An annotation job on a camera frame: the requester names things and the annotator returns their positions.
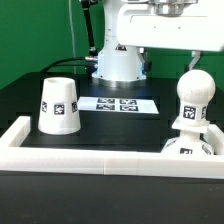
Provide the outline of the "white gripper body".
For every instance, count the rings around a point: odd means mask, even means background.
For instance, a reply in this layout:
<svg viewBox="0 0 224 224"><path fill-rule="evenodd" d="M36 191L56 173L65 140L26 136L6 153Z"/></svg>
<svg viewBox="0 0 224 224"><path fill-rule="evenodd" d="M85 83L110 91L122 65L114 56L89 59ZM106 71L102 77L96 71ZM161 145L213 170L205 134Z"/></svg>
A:
<svg viewBox="0 0 224 224"><path fill-rule="evenodd" d="M118 13L122 45L195 51L224 51L224 0L182 0L175 13L166 0L125 3Z"/></svg>

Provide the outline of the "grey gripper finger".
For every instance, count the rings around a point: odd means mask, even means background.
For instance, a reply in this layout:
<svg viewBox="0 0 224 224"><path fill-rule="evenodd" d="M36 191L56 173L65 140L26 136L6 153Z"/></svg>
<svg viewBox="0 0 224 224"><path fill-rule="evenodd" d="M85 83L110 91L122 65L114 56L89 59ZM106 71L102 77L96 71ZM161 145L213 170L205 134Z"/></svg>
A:
<svg viewBox="0 0 224 224"><path fill-rule="evenodd" d="M152 69L152 61L148 59L148 51L145 48L140 47L139 53L140 53L140 60L142 63L142 71L144 74L147 74Z"/></svg>
<svg viewBox="0 0 224 224"><path fill-rule="evenodd" d="M200 58L202 57L202 52L201 51L192 51L191 57L192 57L192 60L186 67L187 71L192 70L195 67L195 65L199 62Z"/></svg>

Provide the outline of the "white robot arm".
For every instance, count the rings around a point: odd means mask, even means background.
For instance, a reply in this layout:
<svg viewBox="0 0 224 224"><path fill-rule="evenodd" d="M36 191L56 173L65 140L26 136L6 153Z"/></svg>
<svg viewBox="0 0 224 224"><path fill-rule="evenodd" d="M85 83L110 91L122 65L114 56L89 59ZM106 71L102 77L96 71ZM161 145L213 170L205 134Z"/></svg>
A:
<svg viewBox="0 0 224 224"><path fill-rule="evenodd" d="M98 53L99 84L139 85L144 48L224 51L224 0L102 0L104 46Z"/></svg>

